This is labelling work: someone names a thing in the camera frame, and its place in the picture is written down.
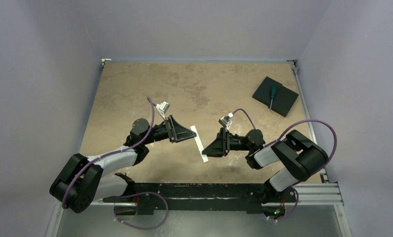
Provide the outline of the white remote control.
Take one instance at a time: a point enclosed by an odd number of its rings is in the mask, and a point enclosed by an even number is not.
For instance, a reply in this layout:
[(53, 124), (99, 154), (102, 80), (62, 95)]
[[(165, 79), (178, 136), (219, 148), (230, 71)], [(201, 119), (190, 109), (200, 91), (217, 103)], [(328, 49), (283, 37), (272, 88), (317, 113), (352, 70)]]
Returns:
[(194, 133), (196, 134), (196, 136), (194, 137), (194, 139), (195, 139), (196, 146), (197, 146), (197, 148), (198, 148), (198, 151), (199, 151), (199, 154), (200, 154), (200, 156), (201, 156), (201, 158), (202, 158), (203, 163), (208, 163), (208, 162), (209, 162), (209, 159), (208, 159), (207, 155), (202, 154), (202, 151), (204, 150), (204, 147), (203, 147), (202, 141), (201, 141), (201, 139), (200, 139), (200, 137), (199, 137), (199, 134), (198, 134), (198, 131), (197, 131), (197, 129), (196, 129), (196, 126), (195, 126), (195, 125), (192, 125), (192, 126), (190, 127), (190, 129), (191, 129), (192, 132), (194, 132)]

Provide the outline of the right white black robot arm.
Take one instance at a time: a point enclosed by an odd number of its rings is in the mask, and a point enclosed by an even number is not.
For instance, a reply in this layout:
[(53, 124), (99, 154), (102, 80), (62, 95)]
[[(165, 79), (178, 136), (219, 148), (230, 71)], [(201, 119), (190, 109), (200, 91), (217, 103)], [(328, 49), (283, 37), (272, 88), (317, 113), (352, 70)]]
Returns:
[(321, 147), (297, 130), (290, 131), (283, 140), (267, 147), (258, 129), (239, 136), (221, 128), (214, 141), (201, 153), (220, 158), (227, 156), (230, 151), (247, 151), (245, 159), (252, 169), (259, 170), (278, 161), (284, 165), (282, 170), (263, 184), (264, 197), (271, 201), (278, 200), (284, 190), (295, 183), (308, 180), (329, 160)]

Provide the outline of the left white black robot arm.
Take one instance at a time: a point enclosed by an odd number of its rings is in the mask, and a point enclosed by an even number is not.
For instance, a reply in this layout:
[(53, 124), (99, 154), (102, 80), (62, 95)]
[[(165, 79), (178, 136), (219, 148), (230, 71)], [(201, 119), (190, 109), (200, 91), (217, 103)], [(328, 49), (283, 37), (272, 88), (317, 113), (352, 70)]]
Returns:
[(108, 174), (141, 163), (149, 153), (147, 144), (165, 139), (179, 143), (195, 137), (195, 132), (179, 124), (173, 116), (159, 125), (139, 118), (121, 147), (96, 156), (72, 155), (51, 184), (49, 193), (65, 209), (75, 213), (83, 212), (97, 199), (116, 196), (128, 202), (134, 197), (133, 180), (120, 173), (112, 177)]

